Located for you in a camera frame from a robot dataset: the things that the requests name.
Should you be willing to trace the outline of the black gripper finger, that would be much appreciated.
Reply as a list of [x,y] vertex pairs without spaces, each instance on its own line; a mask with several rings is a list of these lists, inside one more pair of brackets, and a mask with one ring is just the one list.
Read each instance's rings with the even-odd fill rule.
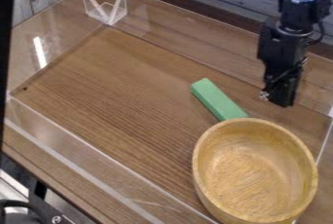
[[269,100],[281,107],[294,105],[297,89],[299,86],[301,75],[298,73],[282,77],[273,86]]

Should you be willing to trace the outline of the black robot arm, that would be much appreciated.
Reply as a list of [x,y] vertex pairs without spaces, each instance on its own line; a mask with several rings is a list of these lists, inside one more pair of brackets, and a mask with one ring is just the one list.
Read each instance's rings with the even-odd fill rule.
[[323,19],[330,15],[331,0],[278,0],[278,18],[261,26],[258,59],[265,71],[261,98],[281,107],[294,105],[307,62],[307,47],[325,35]]

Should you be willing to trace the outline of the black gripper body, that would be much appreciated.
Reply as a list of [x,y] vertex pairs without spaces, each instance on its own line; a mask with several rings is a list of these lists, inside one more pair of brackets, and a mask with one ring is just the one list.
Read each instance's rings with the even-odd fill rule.
[[291,29],[278,22],[265,22],[261,27],[258,59],[265,70],[261,99],[269,100],[274,83],[286,75],[302,77],[309,30]]

